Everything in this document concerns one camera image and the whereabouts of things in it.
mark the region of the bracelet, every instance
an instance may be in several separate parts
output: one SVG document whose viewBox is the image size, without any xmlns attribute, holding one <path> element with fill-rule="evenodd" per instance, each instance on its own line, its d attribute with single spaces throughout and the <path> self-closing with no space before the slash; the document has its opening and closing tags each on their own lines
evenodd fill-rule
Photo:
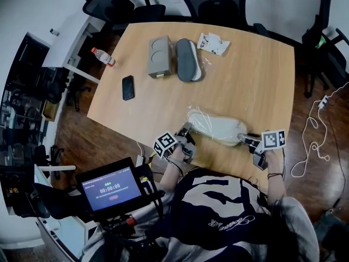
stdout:
<svg viewBox="0 0 349 262">
<path fill-rule="evenodd" d="M 174 162 L 172 162 L 172 161 L 170 161 L 170 160 L 167 160 L 167 162 L 169 162 L 170 164 L 172 164 L 173 166 L 175 166 L 175 167 L 178 169 L 178 171 L 180 172 L 182 178 L 184 177 L 184 174 L 183 174 L 182 169 L 181 169 L 177 164 L 175 164 Z"/>
<path fill-rule="evenodd" d="M 278 176 L 278 175 L 282 176 L 282 173 L 276 172 L 276 173 L 268 174 L 268 179 L 269 179 L 270 177 L 274 177 L 274 176 Z"/>
</svg>

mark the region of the gray box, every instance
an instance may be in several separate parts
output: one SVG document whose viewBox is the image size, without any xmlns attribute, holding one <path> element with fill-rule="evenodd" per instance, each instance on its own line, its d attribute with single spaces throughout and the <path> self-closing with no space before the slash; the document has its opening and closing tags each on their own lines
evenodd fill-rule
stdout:
<svg viewBox="0 0 349 262">
<path fill-rule="evenodd" d="M 167 35 L 149 42 L 148 74 L 155 79 L 172 74 L 172 53 Z"/>
</svg>

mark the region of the black smartphone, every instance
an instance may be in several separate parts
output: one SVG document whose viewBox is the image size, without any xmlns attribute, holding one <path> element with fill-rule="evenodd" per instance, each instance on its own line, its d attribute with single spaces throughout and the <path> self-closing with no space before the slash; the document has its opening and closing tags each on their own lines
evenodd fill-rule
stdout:
<svg viewBox="0 0 349 262">
<path fill-rule="evenodd" d="M 122 79 L 122 99 L 129 100 L 135 96 L 135 87 L 133 76 L 127 76 Z"/>
</svg>

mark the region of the wooden table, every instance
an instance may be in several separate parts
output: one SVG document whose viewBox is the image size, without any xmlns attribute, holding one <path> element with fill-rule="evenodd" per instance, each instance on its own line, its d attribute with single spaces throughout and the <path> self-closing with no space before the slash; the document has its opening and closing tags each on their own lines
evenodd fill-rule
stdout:
<svg viewBox="0 0 349 262">
<path fill-rule="evenodd" d="M 147 74 L 148 43 L 168 35 L 198 42 L 200 33 L 217 34 L 231 43 L 223 56 L 198 50 L 205 78 L 184 83 L 176 75 L 152 79 Z M 113 55 L 119 63 L 106 67 L 88 117 L 131 139 L 153 147 L 155 138 L 181 128 L 189 106 L 245 122 L 250 132 L 290 126 L 294 90 L 294 52 L 291 46 L 236 29 L 197 23 L 130 24 Z M 132 75 L 135 98 L 122 99 L 122 78 Z M 252 164 L 244 145 L 226 147 L 206 136 L 193 135 L 197 156 L 193 163 L 249 179 L 267 187 L 267 172 Z"/>
</svg>

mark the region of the bottle with red cap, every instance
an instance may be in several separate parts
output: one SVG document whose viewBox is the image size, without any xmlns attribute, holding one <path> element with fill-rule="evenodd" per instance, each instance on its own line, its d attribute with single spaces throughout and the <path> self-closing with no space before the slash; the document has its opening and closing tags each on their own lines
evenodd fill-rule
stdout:
<svg viewBox="0 0 349 262">
<path fill-rule="evenodd" d="M 105 51 L 98 50 L 95 47 L 91 51 L 99 61 L 103 62 L 104 64 L 107 64 L 109 67 L 113 67 L 115 65 L 115 59 L 112 58 Z"/>
</svg>

